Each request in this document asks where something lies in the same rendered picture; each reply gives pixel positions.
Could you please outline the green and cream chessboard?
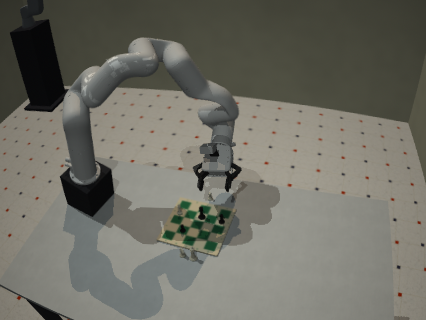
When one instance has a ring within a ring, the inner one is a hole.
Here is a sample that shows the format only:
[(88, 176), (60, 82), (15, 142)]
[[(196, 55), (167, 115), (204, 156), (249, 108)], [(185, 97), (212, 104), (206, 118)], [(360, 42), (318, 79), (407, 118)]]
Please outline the green and cream chessboard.
[[(178, 204), (183, 211), (181, 215), (177, 214)], [(205, 215), (203, 220), (198, 218), (200, 206)], [(196, 252), (218, 256), (235, 212), (236, 209), (180, 197), (157, 241), (189, 250), (194, 247)], [(221, 213), (224, 224), (219, 224)], [(186, 230), (184, 233), (180, 232), (181, 224)]]

